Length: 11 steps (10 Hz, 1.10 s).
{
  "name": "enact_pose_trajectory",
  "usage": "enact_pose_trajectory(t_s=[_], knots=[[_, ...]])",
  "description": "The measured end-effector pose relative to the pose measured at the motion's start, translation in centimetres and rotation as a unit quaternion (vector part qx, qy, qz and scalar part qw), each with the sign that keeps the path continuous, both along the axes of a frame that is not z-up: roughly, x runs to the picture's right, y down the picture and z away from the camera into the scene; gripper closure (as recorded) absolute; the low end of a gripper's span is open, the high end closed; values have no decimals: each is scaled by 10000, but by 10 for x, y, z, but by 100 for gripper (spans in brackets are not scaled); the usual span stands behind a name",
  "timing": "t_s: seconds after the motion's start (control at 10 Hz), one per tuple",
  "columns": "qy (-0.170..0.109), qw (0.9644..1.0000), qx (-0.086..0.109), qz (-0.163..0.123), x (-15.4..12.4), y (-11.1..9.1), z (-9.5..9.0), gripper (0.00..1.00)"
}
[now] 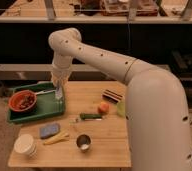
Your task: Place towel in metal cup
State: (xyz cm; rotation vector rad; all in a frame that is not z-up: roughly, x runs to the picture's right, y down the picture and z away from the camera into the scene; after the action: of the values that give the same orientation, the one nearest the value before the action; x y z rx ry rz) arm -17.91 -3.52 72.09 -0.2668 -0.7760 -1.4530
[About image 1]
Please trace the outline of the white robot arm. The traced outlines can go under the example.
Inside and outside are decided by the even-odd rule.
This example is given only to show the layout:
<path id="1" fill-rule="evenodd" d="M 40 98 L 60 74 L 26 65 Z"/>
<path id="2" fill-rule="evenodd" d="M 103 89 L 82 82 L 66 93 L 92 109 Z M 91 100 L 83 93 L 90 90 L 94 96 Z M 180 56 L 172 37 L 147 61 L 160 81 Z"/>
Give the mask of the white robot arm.
<path id="1" fill-rule="evenodd" d="M 132 171 L 192 171 L 192 142 L 184 88 L 171 72 L 134 57 L 81 42 L 75 28 L 55 31 L 53 75 L 74 57 L 126 86 L 125 116 Z"/>

